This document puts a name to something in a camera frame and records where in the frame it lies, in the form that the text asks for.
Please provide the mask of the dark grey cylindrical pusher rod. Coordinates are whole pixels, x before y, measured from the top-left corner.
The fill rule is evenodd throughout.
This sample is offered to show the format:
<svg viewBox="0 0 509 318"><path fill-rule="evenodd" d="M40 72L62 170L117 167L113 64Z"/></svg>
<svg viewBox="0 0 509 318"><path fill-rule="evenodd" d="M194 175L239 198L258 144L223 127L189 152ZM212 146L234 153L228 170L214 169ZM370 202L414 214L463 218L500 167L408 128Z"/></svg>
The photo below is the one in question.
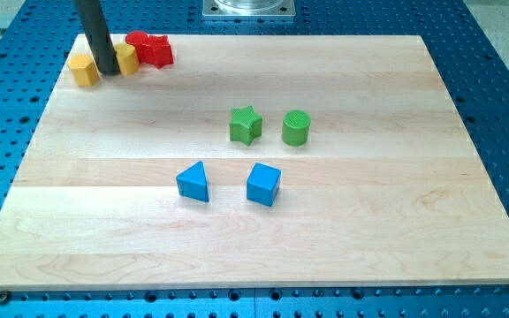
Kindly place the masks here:
<svg viewBox="0 0 509 318"><path fill-rule="evenodd" d="M119 75L116 51L99 0L73 0L97 70L103 75Z"/></svg>

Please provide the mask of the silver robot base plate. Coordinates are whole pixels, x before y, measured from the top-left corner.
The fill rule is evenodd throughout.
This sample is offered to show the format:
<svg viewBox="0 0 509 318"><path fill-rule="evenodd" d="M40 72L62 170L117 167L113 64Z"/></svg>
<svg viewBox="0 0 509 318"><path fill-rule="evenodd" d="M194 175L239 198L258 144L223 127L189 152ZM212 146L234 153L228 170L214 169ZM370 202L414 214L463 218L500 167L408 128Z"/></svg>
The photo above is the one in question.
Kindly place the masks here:
<svg viewBox="0 0 509 318"><path fill-rule="evenodd" d="M203 0L204 17L294 17L294 0Z"/></svg>

